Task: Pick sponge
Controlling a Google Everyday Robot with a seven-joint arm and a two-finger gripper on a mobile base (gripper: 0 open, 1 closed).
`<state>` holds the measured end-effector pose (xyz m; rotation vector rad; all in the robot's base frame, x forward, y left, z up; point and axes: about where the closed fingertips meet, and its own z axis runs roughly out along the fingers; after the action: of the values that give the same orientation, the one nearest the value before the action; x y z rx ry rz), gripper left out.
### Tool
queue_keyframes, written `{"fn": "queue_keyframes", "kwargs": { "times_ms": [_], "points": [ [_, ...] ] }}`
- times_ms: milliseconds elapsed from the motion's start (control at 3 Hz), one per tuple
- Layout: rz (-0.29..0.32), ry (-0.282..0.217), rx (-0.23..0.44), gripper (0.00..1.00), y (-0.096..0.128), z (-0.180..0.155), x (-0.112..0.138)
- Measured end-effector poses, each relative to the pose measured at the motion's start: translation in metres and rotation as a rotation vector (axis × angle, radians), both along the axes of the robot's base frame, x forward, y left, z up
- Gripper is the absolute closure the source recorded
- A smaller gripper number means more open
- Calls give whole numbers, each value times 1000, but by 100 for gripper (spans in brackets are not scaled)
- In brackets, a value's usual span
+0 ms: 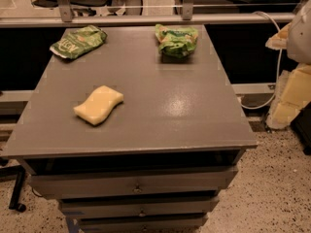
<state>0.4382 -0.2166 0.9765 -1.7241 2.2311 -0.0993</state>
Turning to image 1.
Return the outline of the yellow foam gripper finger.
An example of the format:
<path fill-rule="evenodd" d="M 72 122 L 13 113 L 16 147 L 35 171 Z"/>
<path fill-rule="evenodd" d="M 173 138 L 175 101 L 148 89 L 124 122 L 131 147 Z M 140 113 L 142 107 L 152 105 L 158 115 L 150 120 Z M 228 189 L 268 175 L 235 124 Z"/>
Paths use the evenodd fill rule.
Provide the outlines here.
<path fill-rule="evenodd" d="M 265 46 L 272 50 L 285 50 L 287 48 L 287 40 L 289 36 L 290 24 L 288 23 L 279 32 L 270 37 Z"/>
<path fill-rule="evenodd" d="M 272 129 L 284 129 L 311 102 L 311 66 L 298 64 L 292 71 L 284 70 L 276 85 L 266 124 Z"/>

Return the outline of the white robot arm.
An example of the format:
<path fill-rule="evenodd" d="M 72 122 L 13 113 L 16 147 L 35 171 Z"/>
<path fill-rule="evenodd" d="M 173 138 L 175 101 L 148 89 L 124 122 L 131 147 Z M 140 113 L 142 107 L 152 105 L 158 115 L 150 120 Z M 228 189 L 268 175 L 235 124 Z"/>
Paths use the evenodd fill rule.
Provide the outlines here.
<path fill-rule="evenodd" d="M 282 72 L 266 119 L 270 128 L 284 129 L 311 102 L 311 0 L 265 45 L 286 50 L 287 57 L 298 63 L 292 71 Z"/>

